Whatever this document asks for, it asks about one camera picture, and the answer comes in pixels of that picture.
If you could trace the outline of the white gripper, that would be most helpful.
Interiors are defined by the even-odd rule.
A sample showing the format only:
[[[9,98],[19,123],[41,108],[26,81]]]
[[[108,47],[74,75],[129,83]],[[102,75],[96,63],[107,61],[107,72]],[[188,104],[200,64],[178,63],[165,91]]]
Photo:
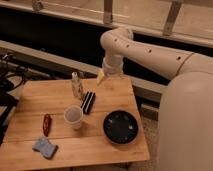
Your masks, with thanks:
[[[105,57],[102,63],[102,69],[98,71],[97,75],[97,85],[100,85],[101,82],[105,79],[106,75],[115,75],[122,72],[122,60],[112,59]]]

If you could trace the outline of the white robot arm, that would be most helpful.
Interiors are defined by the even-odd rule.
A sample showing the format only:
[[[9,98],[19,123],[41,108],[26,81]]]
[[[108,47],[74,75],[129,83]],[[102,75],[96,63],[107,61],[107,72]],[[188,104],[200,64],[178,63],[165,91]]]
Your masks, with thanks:
[[[128,58],[168,80],[159,106],[156,171],[213,171],[213,58],[142,43],[128,28],[104,32],[98,79],[122,73]]]

